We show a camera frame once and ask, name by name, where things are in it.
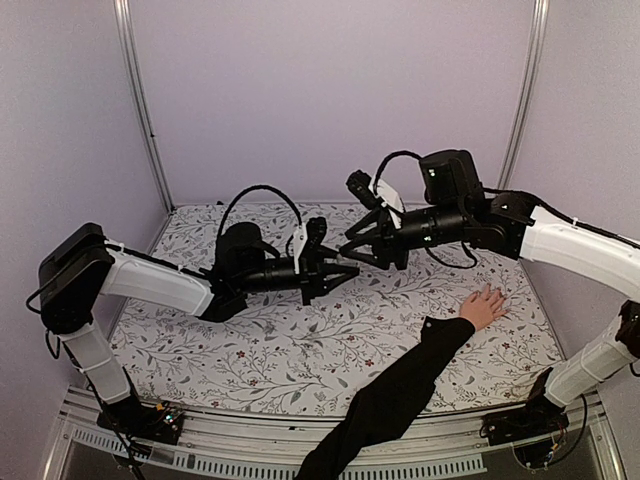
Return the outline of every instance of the lavender backdrop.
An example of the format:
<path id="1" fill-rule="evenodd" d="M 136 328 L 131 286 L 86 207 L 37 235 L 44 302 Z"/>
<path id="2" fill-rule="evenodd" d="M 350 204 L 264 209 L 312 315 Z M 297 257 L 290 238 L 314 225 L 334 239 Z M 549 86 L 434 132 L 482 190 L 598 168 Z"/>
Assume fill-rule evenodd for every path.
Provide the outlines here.
<path id="1" fill-rule="evenodd" d="M 640 3 L 551 2 L 531 115 L 512 187 L 640 239 Z M 617 315 L 623 298 L 595 282 L 527 265 L 566 353 Z M 629 478 L 640 478 L 640 382 L 628 370 L 601 389 Z"/>
<path id="2" fill-rule="evenodd" d="M 405 148 L 467 148 L 494 185 L 533 4 L 132 2 L 176 202 L 229 200 L 257 182 L 296 200 L 353 201 L 348 175 Z M 389 179 L 422 198 L 413 161 L 398 160 Z"/>
<path id="3" fill-rule="evenodd" d="M 24 308 L 40 261 L 86 221 L 146 248 L 163 216 L 111 2 L 5 1 L 0 14 L 0 478 L 33 480 L 67 385 Z M 106 324 L 117 303 L 102 304 Z"/>

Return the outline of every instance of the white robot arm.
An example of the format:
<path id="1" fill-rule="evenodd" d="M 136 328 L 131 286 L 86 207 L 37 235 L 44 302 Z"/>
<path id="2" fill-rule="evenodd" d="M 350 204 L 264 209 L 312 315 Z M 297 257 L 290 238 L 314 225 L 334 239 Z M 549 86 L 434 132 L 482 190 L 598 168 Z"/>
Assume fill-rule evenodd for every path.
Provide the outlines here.
<path id="1" fill-rule="evenodd" d="M 103 426 L 175 443 L 179 416 L 140 403 L 93 322 L 91 309 L 96 298 L 99 294 L 136 298 L 222 322 L 246 308 L 248 293 L 300 289 L 307 305 L 358 275 L 357 267 L 331 262 L 338 253 L 322 245 L 324 218 L 310 219 L 294 234 L 293 255 L 280 258 L 277 250 L 262 241 L 257 226 L 234 225 L 219 235 L 213 268 L 196 272 L 125 248 L 108 240 L 100 226 L 86 224 L 42 262 L 41 287 L 27 306 L 40 314 L 47 330 L 58 336 L 91 382 L 105 412 Z M 267 259 L 266 253 L 274 258 Z M 41 310 L 30 306 L 38 295 Z"/>
<path id="2" fill-rule="evenodd" d="M 545 397 L 558 407 L 566 407 L 640 356 L 640 338 L 620 334 L 624 325 L 630 329 L 634 322 L 638 324 L 640 250 L 580 228 L 577 220 L 568 223 L 544 207 L 536 207 L 531 218 L 535 223 L 525 230 L 521 258 L 565 268 L 607 285 L 629 299 L 598 338 L 551 371 Z"/>
<path id="3" fill-rule="evenodd" d="M 379 182 L 392 158 L 418 160 L 431 207 L 405 212 L 390 206 L 397 192 Z M 573 358 L 543 372 L 522 409 L 487 415 L 492 444 L 546 434 L 565 424 L 564 409 L 577 397 L 640 358 L 640 244 L 571 219 L 526 192 L 485 189 L 469 152 L 446 150 L 426 157 L 407 151 L 390 154 L 372 180 L 362 171 L 347 181 L 369 213 L 346 232 L 340 253 L 387 269 L 407 266 L 410 250 L 455 241 L 512 259 L 544 262 L 596 280 L 629 300 L 605 331 Z M 486 198 L 485 193 L 495 194 Z M 364 228 L 373 225 L 366 231 Z M 356 251 L 369 246 L 371 253 Z M 514 425 L 526 425 L 515 428 Z"/>

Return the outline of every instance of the black cable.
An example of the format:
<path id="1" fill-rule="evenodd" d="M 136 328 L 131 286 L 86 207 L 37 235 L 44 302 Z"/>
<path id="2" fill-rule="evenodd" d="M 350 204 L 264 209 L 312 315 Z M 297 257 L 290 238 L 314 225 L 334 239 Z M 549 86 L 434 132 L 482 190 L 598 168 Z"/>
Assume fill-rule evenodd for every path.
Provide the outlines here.
<path id="1" fill-rule="evenodd" d="M 291 258 L 291 252 L 289 252 L 289 249 L 291 248 L 291 242 L 293 241 L 293 233 L 291 234 L 291 236 L 289 237 L 289 239 L 287 240 L 287 244 L 284 247 L 284 253 L 285 255 L 287 255 L 287 257 Z"/>
<path id="2" fill-rule="evenodd" d="M 49 350 L 49 353 L 54 358 L 54 360 L 58 360 L 60 358 L 60 337 L 56 336 L 57 343 L 56 343 L 56 349 L 54 351 L 53 347 L 51 347 L 51 341 L 49 339 L 50 333 L 51 333 L 51 330 L 47 328 L 47 330 L 45 330 L 44 332 L 44 343 L 47 344 L 47 349 Z"/>
<path id="3" fill-rule="evenodd" d="M 243 191 L 241 191 L 238 195 L 236 195 L 236 197 L 233 200 L 231 200 L 231 203 L 229 203 L 227 210 L 224 212 L 224 215 L 222 215 L 220 226 L 218 227 L 218 234 L 216 235 L 216 244 L 218 243 L 218 241 L 220 240 L 220 237 L 222 236 L 222 233 L 224 232 L 224 224 L 226 223 L 227 218 L 229 217 L 229 214 L 231 213 L 231 210 L 233 209 L 233 207 L 235 207 L 236 203 L 238 203 L 240 199 L 244 197 L 247 193 L 251 193 L 256 190 L 267 190 L 269 192 L 272 192 L 278 195 L 281 199 L 283 199 L 286 202 L 287 205 L 289 205 L 291 210 L 293 210 L 293 213 L 295 213 L 296 220 L 298 220 L 298 226 L 300 227 L 302 226 L 302 215 L 300 215 L 300 210 L 298 210 L 298 207 L 296 207 L 295 203 L 293 203 L 293 201 L 287 195 L 285 195 L 283 192 L 281 192 L 277 188 L 272 187 L 271 185 L 252 185 L 248 188 L 245 188 Z"/>
<path id="4" fill-rule="evenodd" d="M 595 227 L 595 226 L 590 225 L 588 223 L 574 221 L 574 219 L 571 218 L 569 215 L 565 215 L 564 213 L 562 213 L 558 209 L 552 207 L 547 202 L 542 200 L 540 197 L 538 197 L 538 196 L 536 196 L 536 195 L 534 195 L 532 193 L 522 192 L 522 191 L 518 191 L 518 190 L 498 190 L 498 189 L 495 189 L 495 188 L 485 188 L 484 191 L 487 192 L 487 193 L 492 193 L 494 195 L 498 195 L 498 194 L 501 194 L 501 193 L 517 193 L 519 195 L 529 196 L 530 198 L 534 199 L 540 206 L 542 206 L 546 210 L 548 210 L 549 213 L 555 215 L 556 217 L 559 217 L 561 220 L 564 220 L 567 223 L 571 223 L 571 224 L 575 223 L 576 227 L 583 228 L 583 229 L 588 230 L 588 231 L 590 231 L 592 233 L 596 233 L 598 235 L 602 235 L 603 237 L 606 237 L 606 238 L 611 238 L 613 240 L 617 240 L 617 241 L 622 242 L 622 243 L 624 243 L 626 245 L 629 245 L 630 247 L 640 249 L 640 244 L 634 242 L 633 240 L 629 240 L 628 238 L 625 238 L 625 237 L 623 237 L 621 235 L 618 235 L 617 233 L 610 232 L 610 231 L 605 230 L 605 229 L 600 228 L 600 227 Z"/>
<path id="5" fill-rule="evenodd" d="M 102 410 L 104 418 L 107 420 L 107 423 L 109 423 L 109 427 L 111 427 L 111 430 L 113 430 L 113 433 L 116 434 L 116 437 L 118 437 L 118 440 L 120 441 L 120 443 L 124 447 L 125 452 L 127 453 L 127 457 L 129 458 L 129 462 L 130 462 L 130 465 L 131 465 L 131 469 L 130 469 L 131 473 L 133 474 L 134 477 L 136 477 L 137 480 L 146 480 L 145 476 L 142 474 L 142 471 L 140 470 L 140 466 L 138 465 L 138 462 L 136 461 L 135 457 L 133 456 L 133 452 L 131 451 L 131 446 L 127 445 L 127 443 L 124 441 L 124 438 L 122 438 L 122 435 L 120 435 L 120 432 L 118 432 L 118 429 L 115 427 L 115 425 L 113 424 L 113 422 L 109 418 L 109 415 L 107 414 L 107 412 L 106 412 L 106 410 L 104 408 L 104 402 L 98 396 L 98 392 L 96 391 L 95 385 L 93 384 L 93 382 L 91 382 L 89 377 L 86 377 L 86 378 L 87 378 L 87 381 L 89 382 L 89 386 L 91 387 L 91 391 L 93 392 L 93 396 L 96 397 L 96 401 L 98 402 L 98 405 L 100 406 L 100 410 Z"/>
<path id="6" fill-rule="evenodd" d="M 580 440 L 582 440 L 582 437 L 584 436 L 584 432 L 587 429 L 587 420 L 589 418 L 589 406 L 587 405 L 587 399 L 586 397 L 583 395 L 580 395 L 580 398 L 582 398 L 582 405 L 584 408 L 584 417 L 582 419 L 582 428 L 580 428 L 580 433 L 578 434 L 578 438 L 576 438 L 576 441 L 573 445 L 571 445 L 571 448 L 567 451 L 567 453 L 564 454 L 564 456 L 562 456 L 561 458 L 558 458 L 557 460 L 552 460 L 547 466 L 551 467 L 553 465 L 557 465 L 558 463 L 566 460 L 566 458 L 571 455 L 573 453 L 573 451 L 578 447 L 578 445 L 580 444 Z"/>
<path id="7" fill-rule="evenodd" d="M 478 265 L 478 259 L 473 253 L 471 253 L 471 251 L 467 248 L 464 242 L 460 242 L 460 245 L 462 245 L 462 250 L 464 250 L 464 253 L 467 255 L 467 257 L 469 257 L 473 261 L 471 265 L 453 265 L 451 263 L 445 262 L 441 258 L 438 258 L 436 254 L 431 251 L 430 248 L 425 247 L 425 251 L 431 258 L 433 258 L 440 265 L 444 265 L 445 267 L 448 267 L 448 268 L 457 268 L 458 270 L 470 270 L 474 268 L 476 265 Z"/>
<path id="8" fill-rule="evenodd" d="M 397 157 L 411 157 L 418 161 L 422 160 L 422 157 L 420 155 L 418 155 L 415 152 L 411 152 L 409 150 L 398 150 L 397 152 L 392 152 L 386 157 L 384 157 L 384 160 L 382 160 L 382 162 L 380 163 L 380 166 L 376 171 L 376 176 L 373 179 L 373 194 L 376 197 L 378 196 L 378 182 L 380 181 L 380 177 L 382 177 L 382 172 L 384 172 L 384 169 L 387 168 L 387 165 L 389 164 L 389 162 Z M 396 215 L 398 215 L 399 217 L 404 216 L 404 212 L 401 212 L 400 210 L 394 208 L 392 205 L 387 204 L 387 208 L 391 210 L 393 213 L 395 213 Z"/>

